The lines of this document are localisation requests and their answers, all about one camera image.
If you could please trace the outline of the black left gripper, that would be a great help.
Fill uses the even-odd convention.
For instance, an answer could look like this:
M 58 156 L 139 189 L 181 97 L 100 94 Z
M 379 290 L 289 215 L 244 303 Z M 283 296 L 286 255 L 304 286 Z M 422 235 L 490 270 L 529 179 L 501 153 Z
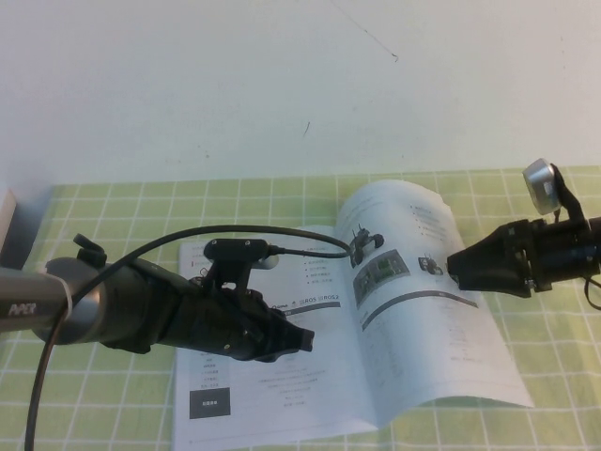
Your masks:
M 252 338 L 228 309 L 233 301 L 239 302 L 238 311 L 262 333 L 260 340 Z M 237 296 L 231 288 L 215 290 L 209 296 L 186 296 L 159 339 L 165 346 L 261 363 L 274 363 L 299 351 L 310 352 L 313 341 L 313 331 L 270 308 L 260 292 L 250 289 Z

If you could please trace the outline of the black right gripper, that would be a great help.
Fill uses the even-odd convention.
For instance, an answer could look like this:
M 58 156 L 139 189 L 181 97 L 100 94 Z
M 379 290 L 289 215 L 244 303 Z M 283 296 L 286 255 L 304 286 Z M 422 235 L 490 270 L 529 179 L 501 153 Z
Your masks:
M 447 270 L 466 291 L 531 297 L 552 288 L 543 263 L 544 219 L 502 225 L 447 258 Z

